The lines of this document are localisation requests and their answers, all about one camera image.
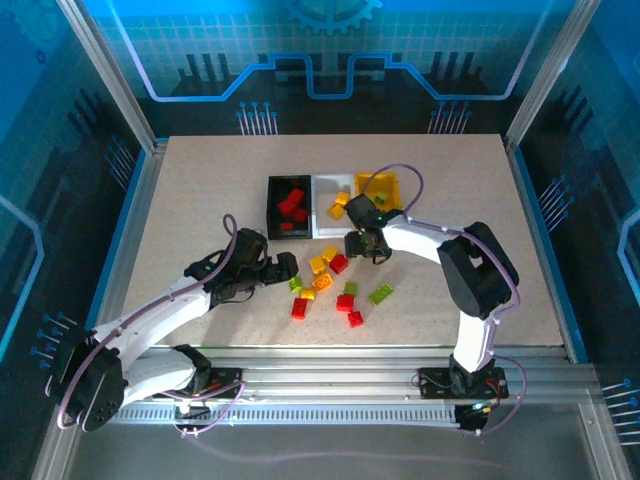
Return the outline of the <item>white plastic container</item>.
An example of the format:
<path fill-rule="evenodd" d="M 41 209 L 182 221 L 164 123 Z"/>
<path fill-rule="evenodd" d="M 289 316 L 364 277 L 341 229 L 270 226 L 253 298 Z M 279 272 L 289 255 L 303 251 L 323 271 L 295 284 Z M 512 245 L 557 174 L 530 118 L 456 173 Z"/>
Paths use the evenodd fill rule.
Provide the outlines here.
<path fill-rule="evenodd" d="M 350 198 L 354 196 L 355 183 L 352 173 L 311 176 L 311 217 L 314 239 L 340 238 L 352 230 L 352 223 L 346 214 L 340 218 L 334 218 L 329 214 L 340 193 L 348 194 Z"/>

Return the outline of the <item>black plastic container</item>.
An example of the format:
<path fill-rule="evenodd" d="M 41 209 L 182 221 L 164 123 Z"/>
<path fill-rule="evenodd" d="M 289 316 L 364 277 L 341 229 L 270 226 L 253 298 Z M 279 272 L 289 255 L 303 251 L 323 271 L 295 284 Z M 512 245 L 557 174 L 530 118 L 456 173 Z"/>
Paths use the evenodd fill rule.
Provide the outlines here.
<path fill-rule="evenodd" d="M 308 220 L 306 223 L 295 223 L 292 217 L 283 218 L 278 211 L 278 203 L 287 199 L 287 196 L 294 188 L 299 188 L 305 192 L 304 200 L 297 208 L 304 208 L 308 211 Z M 270 176 L 268 178 L 266 206 L 268 238 L 270 240 L 311 239 L 311 207 L 310 175 Z M 293 223 L 295 229 L 293 231 L 281 231 L 280 224 L 283 222 Z"/>

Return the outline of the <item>yellow plastic container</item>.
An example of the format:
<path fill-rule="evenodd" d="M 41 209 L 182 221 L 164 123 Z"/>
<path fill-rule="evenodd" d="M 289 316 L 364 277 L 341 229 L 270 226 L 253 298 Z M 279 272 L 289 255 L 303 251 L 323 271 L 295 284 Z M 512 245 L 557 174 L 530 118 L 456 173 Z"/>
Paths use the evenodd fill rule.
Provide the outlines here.
<path fill-rule="evenodd" d="M 398 177 L 395 173 L 383 172 L 369 181 L 370 173 L 357 172 L 354 174 L 355 196 L 364 193 L 374 202 L 377 192 L 384 191 L 388 194 L 388 201 L 384 205 L 374 202 L 377 209 L 386 212 L 391 209 L 403 209 Z"/>

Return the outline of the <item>black controller board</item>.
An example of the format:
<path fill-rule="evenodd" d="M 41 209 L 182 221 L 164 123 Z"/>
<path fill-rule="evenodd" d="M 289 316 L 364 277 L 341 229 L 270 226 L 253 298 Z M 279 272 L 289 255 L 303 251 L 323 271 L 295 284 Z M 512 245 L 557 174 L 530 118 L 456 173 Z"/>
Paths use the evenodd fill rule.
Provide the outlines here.
<path fill-rule="evenodd" d="M 181 422 L 204 421 L 210 417 L 211 409 L 201 401 L 179 401 L 174 404 L 174 419 Z"/>
<path fill-rule="evenodd" d="M 461 430 L 475 433 L 487 425 L 489 415 L 497 407 L 498 405 L 492 402 L 456 405 L 454 407 L 455 421 Z"/>

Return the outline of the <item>wide aluminium frame rail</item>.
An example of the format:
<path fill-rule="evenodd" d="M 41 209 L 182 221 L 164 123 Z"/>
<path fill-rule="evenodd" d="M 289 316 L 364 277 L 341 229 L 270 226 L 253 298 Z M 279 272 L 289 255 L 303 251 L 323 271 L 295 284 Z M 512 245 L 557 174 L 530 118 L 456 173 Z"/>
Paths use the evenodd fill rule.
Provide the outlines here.
<path fill-rule="evenodd" d="M 417 346 L 211 347 L 215 367 L 240 368 L 244 399 L 265 404 L 420 403 L 412 377 L 422 367 L 445 367 L 446 348 Z M 499 348 L 508 404 L 586 404 L 602 395 L 595 368 L 571 362 L 562 347 Z"/>

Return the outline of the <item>aluminium side rail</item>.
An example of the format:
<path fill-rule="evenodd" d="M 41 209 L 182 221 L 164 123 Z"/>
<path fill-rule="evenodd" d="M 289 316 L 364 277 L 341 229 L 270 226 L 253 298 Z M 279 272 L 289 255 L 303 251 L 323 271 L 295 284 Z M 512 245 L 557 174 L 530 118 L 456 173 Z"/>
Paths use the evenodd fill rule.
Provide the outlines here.
<path fill-rule="evenodd" d="M 118 318 L 124 304 L 168 138 L 153 153 L 142 151 L 126 192 L 84 327 L 88 330 Z"/>
<path fill-rule="evenodd" d="M 587 364 L 590 358 L 523 154 L 519 147 L 506 152 L 567 356 L 573 363 Z"/>

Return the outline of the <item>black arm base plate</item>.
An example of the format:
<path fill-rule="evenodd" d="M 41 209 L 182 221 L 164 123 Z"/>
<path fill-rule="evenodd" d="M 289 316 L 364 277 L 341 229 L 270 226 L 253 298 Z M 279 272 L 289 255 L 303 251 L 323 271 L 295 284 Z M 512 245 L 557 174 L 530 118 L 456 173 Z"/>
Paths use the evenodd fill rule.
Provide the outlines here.
<path fill-rule="evenodd" d="M 475 373 L 471 386 L 465 385 L 464 378 L 453 379 L 449 367 L 423 367 L 417 371 L 417 385 L 423 400 L 490 400 L 510 395 L 505 372 L 499 367 Z"/>
<path fill-rule="evenodd" d="M 219 391 L 228 385 L 242 381 L 243 370 L 241 368 L 212 368 L 202 393 Z"/>

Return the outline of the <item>aluminium frame post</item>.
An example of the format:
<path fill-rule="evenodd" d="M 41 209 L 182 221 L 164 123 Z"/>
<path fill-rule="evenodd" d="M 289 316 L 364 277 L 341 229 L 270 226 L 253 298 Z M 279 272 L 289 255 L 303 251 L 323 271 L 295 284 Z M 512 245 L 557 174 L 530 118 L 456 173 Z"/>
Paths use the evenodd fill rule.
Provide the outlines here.
<path fill-rule="evenodd" d="M 514 153 L 564 71 L 601 0 L 576 0 L 504 136 L 507 154 Z"/>
<path fill-rule="evenodd" d="M 167 141 L 156 138 L 133 91 L 83 1 L 55 1 L 142 149 L 147 154 L 153 155 L 159 148 L 165 147 Z"/>

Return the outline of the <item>aluminium frame bar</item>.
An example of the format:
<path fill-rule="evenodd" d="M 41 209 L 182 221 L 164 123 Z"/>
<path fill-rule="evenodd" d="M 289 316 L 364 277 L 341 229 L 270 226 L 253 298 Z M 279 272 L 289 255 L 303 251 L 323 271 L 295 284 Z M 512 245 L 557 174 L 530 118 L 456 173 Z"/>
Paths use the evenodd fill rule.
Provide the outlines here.
<path fill-rule="evenodd" d="M 584 432 L 599 480 L 633 480 L 608 409 L 589 400 L 579 405 Z"/>

